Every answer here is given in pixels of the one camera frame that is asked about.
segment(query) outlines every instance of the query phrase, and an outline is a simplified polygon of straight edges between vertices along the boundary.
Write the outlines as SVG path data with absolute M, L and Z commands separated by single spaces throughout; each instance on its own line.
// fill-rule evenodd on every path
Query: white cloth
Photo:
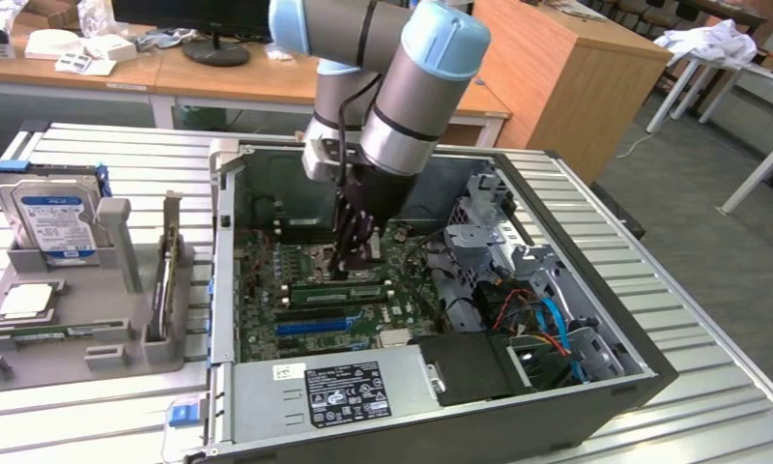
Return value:
M 756 43 L 748 34 L 736 30 L 733 19 L 725 19 L 712 27 L 665 31 L 653 42 L 673 53 L 668 66 L 689 54 L 738 70 L 756 56 Z

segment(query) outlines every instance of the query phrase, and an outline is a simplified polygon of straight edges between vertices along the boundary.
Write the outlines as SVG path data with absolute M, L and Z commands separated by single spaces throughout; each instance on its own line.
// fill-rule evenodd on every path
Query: slatted metal surface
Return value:
M 108 164 L 114 194 L 132 199 L 137 243 L 160 235 L 160 195 L 168 189 L 184 192 L 181 228 L 196 263 L 185 367 L 169 374 L 0 392 L 0 463 L 161 462 L 165 409 L 206 384 L 212 136 L 51 125 L 45 133 L 21 133 L 9 149 L 7 156 L 37 162 Z M 562 164 L 534 152 L 509 157 L 680 372 L 646 406 L 617 417 L 580 448 L 522 463 L 773 462 L 772 385 Z M 520 209 L 517 215 L 534 240 L 544 241 L 526 213 Z M 0 275 L 1 248 L 10 240 L 0 214 Z M 168 459 L 200 447 L 201 436 L 201 427 L 170 430 Z

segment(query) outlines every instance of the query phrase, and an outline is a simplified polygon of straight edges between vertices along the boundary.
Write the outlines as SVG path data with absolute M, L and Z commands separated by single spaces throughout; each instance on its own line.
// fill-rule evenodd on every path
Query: monitor stand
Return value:
M 249 61 L 249 51 L 236 43 L 221 42 L 212 34 L 210 41 L 192 41 L 182 45 L 182 53 L 193 61 L 209 66 L 241 66 Z

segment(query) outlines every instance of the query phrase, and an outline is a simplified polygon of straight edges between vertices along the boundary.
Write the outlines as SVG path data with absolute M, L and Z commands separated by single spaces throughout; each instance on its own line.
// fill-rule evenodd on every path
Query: green circuit board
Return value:
M 384 263 L 329 280 L 330 245 L 284 245 L 268 231 L 236 235 L 236 340 L 241 362 L 365 350 L 381 331 L 434 334 L 441 324 L 438 295 L 422 273 L 422 235 L 389 223 L 381 239 Z M 334 324 L 341 330 L 278 334 L 278 327 Z

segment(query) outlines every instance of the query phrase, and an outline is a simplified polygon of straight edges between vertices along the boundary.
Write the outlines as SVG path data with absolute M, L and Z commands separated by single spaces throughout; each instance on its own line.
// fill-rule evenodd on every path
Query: computer monitor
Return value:
M 269 39 L 269 0 L 112 0 L 112 6 L 118 21 L 210 33 L 210 41 L 193 41 L 182 48 L 189 58 L 206 65 L 237 66 L 249 61 L 246 49 L 221 42 L 220 34 Z

